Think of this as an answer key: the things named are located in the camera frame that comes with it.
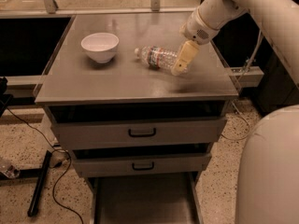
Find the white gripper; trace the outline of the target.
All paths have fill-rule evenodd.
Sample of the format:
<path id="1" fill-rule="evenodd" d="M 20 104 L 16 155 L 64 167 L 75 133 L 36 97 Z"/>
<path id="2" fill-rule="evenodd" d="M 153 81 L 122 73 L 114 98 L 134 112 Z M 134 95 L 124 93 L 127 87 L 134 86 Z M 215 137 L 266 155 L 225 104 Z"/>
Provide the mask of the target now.
<path id="1" fill-rule="evenodd" d="M 201 18 L 199 9 L 196 8 L 180 27 L 179 32 L 188 41 L 179 47 L 178 56 L 171 68 L 174 76 L 179 76 L 185 71 L 199 52 L 199 45 L 209 43 L 219 33 L 219 30 L 210 28 Z"/>

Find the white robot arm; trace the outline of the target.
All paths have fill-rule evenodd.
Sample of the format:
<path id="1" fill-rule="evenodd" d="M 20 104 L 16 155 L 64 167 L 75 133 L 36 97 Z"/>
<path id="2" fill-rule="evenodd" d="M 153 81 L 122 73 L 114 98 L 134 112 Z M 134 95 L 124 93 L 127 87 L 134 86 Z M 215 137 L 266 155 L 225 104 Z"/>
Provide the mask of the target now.
<path id="1" fill-rule="evenodd" d="M 280 96 L 299 84 L 299 6 L 292 0 L 204 0 L 181 27 L 181 74 L 228 21 L 248 13 L 277 58 L 260 88 Z M 299 224 L 299 105 L 278 105 L 251 130 L 239 164 L 235 224 Z"/>

